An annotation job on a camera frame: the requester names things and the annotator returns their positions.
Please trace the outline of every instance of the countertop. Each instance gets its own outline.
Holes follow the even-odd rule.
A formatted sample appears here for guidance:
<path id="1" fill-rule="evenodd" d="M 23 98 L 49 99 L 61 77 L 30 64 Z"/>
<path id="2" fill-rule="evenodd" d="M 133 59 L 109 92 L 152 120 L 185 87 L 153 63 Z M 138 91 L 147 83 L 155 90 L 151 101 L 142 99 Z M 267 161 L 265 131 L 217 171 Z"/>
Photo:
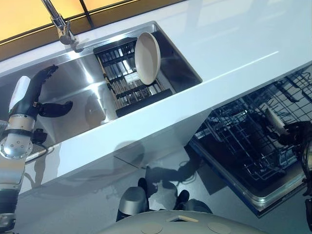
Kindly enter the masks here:
<path id="1" fill-rule="evenodd" d="M 45 166 L 47 173 L 52 167 L 57 170 L 42 182 L 310 62 L 311 8 L 310 0 L 188 0 L 77 35 L 80 42 L 92 41 L 155 20 L 203 82 L 62 142 L 57 149 L 59 158 L 48 155 Z M 0 77 L 29 61 L 64 50 L 58 41 L 2 61 Z M 35 164 L 27 165 L 26 172 L 32 175 Z M 25 180 L 22 192 L 30 188 Z"/>

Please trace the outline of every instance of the kitchen sink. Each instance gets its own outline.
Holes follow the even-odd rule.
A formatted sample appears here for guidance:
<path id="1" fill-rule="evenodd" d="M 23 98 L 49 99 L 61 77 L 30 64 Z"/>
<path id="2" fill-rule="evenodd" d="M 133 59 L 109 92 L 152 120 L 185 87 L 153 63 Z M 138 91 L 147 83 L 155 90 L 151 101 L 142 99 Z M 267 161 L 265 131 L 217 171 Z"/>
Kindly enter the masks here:
<path id="1" fill-rule="evenodd" d="M 45 142 L 47 147 L 117 119 L 116 97 L 104 78 L 103 64 L 94 51 L 118 45 L 118 42 L 128 38 L 135 39 L 142 32 L 152 33 L 159 43 L 159 86 L 163 89 L 168 87 L 170 95 L 174 95 L 202 82 L 160 27 L 155 22 L 149 22 L 89 43 L 80 53 L 70 51 L 56 54 L 0 74 L 0 119 L 8 120 L 8 106 L 18 79 L 24 75 L 33 77 L 39 70 L 52 64 L 58 65 L 59 69 L 43 85 L 39 101 L 64 104 L 71 100 L 73 108 L 63 117 L 38 116 L 35 128 L 42 128 L 48 134 Z"/>

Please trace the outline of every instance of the black dish rack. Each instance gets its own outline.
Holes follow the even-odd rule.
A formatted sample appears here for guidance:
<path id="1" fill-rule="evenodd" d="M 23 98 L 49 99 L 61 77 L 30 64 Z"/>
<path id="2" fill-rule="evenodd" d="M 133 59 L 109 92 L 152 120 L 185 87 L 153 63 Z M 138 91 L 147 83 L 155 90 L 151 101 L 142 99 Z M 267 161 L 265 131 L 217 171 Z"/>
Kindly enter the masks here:
<path id="1" fill-rule="evenodd" d="M 285 124 L 310 121 L 312 79 L 306 71 L 311 68 L 305 67 L 213 110 L 196 138 L 213 136 L 215 144 L 226 146 L 227 152 L 214 157 L 243 184 L 258 190 L 269 187 L 298 161 L 293 146 L 278 143 L 265 111 L 270 108 Z"/>
<path id="2" fill-rule="evenodd" d="M 159 78 L 144 85 L 137 75 L 135 46 L 137 38 L 125 38 L 93 50 L 111 91 L 118 117 L 150 105 L 173 94 Z"/>

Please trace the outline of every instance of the open dishwasher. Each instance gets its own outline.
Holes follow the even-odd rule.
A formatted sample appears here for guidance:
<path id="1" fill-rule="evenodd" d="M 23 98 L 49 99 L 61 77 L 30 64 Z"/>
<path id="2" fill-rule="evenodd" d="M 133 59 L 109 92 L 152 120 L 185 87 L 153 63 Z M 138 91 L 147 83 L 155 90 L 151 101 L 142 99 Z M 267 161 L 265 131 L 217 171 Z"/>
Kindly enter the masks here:
<path id="1" fill-rule="evenodd" d="M 296 146 L 282 145 L 266 112 L 285 124 L 312 119 L 312 64 L 209 114 L 193 149 L 258 216 L 305 186 Z"/>

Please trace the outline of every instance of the faucet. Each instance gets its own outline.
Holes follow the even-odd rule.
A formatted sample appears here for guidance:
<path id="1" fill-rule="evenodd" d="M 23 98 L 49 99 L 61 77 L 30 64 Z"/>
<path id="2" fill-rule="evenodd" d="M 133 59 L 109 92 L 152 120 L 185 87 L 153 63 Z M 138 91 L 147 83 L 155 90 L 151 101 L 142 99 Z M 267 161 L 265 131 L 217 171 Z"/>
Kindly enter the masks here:
<path id="1" fill-rule="evenodd" d="M 51 15 L 51 20 L 58 30 L 58 37 L 64 45 L 73 45 L 76 39 L 70 30 L 70 21 L 65 23 L 61 14 L 59 14 L 50 0 L 41 0 Z"/>

